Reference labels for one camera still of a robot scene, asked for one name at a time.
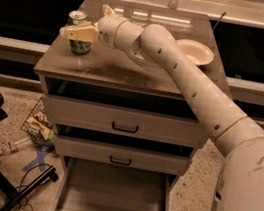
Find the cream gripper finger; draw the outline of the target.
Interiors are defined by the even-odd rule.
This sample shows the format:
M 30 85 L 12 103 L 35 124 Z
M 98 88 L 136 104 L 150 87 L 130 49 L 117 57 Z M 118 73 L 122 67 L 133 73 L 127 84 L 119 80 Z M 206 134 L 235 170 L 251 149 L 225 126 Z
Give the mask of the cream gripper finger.
M 115 15 L 116 12 L 113 10 L 113 8 L 109 5 L 106 5 L 106 4 L 103 4 L 102 5 L 102 11 L 103 11 L 103 15 L 106 17 L 106 16 L 109 16 L 109 15 Z
M 89 26 L 66 26 L 60 28 L 60 35 L 63 36 L 63 38 L 67 38 L 69 40 L 74 41 L 86 41 L 86 42 L 93 42 L 96 40 L 98 36 L 98 30 L 97 28 L 93 27 L 92 25 Z

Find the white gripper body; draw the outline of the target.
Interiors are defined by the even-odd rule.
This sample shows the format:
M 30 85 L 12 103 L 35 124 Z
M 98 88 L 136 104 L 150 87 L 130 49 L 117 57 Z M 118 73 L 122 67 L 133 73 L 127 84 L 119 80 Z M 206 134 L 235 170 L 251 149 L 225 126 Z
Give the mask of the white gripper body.
M 100 18 L 97 21 L 96 27 L 98 28 L 98 39 L 101 43 L 109 48 L 114 48 L 116 32 L 118 32 L 118 28 L 124 22 L 127 22 L 127 19 L 117 14 L 104 15 Z

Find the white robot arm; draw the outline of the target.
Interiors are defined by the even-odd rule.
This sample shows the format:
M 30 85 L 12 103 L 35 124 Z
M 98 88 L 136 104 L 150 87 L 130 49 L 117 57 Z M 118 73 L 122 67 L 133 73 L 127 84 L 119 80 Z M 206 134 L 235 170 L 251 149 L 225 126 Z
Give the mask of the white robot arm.
M 139 27 L 106 4 L 102 9 L 104 16 L 96 24 L 69 25 L 60 29 L 60 35 L 69 40 L 100 41 L 125 52 L 138 65 L 164 68 L 221 154 L 264 153 L 263 128 L 185 56 L 167 28 Z

